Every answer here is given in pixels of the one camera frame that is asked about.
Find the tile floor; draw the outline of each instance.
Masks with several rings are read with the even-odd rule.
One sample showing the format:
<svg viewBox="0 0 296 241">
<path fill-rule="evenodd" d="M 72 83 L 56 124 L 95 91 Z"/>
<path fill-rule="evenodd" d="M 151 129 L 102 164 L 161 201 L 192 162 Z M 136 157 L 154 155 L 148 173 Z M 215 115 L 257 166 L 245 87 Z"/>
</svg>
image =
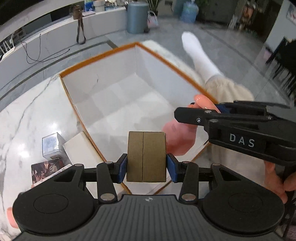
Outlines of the tile floor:
<svg viewBox="0 0 296 241">
<path fill-rule="evenodd" d="M 82 60 L 110 50 L 108 40 L 121 46 L 134 41 L 152 39 L 193 68 L 191 58 L 182 48 L 181 35 L 184 31 L 194 33 L 218 68 L 236 83 L 247 87 L 256 100 L 290 103 L 289 98 L 279 90 L 277 82 L 269 78 L 274 64 L 265 65 L 263 43 L 250 34 L 225 28 L 209 28 L 201 23 L 187 24 L 176 18 L 160 18 L 159 24 L 159 28 L 152 29 L 148 34 L 114 32 L 88 40 L 84 45 L 74 45 L 65 54 L 62 53 L 67 49 L 56 53 L 54 56 L 60 54 L 62 56 L 36 64 L 0 90 L 0 111 L 44 79 Z"/>
</svg>

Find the white lettering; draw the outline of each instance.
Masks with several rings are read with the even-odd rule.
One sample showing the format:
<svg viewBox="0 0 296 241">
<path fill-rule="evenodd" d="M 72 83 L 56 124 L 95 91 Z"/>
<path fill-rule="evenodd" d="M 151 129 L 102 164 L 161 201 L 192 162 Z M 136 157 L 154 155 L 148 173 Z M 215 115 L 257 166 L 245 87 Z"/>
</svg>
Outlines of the white lettering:
<svg viewBox="0 0 296 241">
<path fill-rule="evenodd" d="M 253 139 L 250 139 L 250 140 L 249 140 L 249 143 L 250 143 L 250 144 L 248 145 L 249 147 L 254 147 L 254 140 L 253 140 Z"/>
<path fill-rule="evenodd" d="M 239 143 L 244 144 L 244 138 L 243 137 L 241 137 L 241 139 L 239 140 Z"/>
<path fill-rule="evenodd" d="M 230 134 L 230 139 L 229 139 L 230 141 L 235 141 L 235 135 L 233 135 L 233 134 Z"/>
</svg>

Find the brown cardboard box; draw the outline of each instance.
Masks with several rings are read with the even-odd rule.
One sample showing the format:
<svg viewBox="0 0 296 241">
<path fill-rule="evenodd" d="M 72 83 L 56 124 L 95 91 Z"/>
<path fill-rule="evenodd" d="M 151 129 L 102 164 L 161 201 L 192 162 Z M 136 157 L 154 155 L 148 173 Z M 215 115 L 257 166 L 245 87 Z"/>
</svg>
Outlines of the brown cardboard box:
<svg viewBox="0 0 296 241">
<path fill-rule="evenodd" d="M 126 180 L 128 182 L 166 181 L 164 132 L 129 132 Z"/>
</svg>

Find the blue water bottle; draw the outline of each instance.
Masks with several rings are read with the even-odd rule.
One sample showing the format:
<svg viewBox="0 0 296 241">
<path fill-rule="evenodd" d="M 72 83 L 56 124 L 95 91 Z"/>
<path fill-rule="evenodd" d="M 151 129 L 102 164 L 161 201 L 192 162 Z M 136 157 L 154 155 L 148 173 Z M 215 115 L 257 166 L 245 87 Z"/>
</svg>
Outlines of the blue water bottle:
<svg viewBox="0 0 296 241">
<path fill-rule="evenodd" d="M 196 16 L 198 15 L 198 11 L 199 8 L 194 3 L 194 0 L 191 0 L 191 2 L 186 2 L 183 5 L 183 11 L 180 19 L 186 23 L 194 23 Z"/>
</svg>

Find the trash can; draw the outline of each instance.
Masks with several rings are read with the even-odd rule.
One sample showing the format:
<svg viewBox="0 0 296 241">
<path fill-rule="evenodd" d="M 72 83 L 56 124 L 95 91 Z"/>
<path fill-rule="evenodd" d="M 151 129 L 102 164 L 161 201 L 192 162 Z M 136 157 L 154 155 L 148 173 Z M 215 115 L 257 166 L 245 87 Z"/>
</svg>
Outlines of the trash can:
<svg viewBox="0 0 296 241">
<path fill-rule="evenodd" d="M 128 5 L 127 31 L 131 34 L 142 34 L 147 27 L 149 4 L 130 2 Z"/>
</svg>

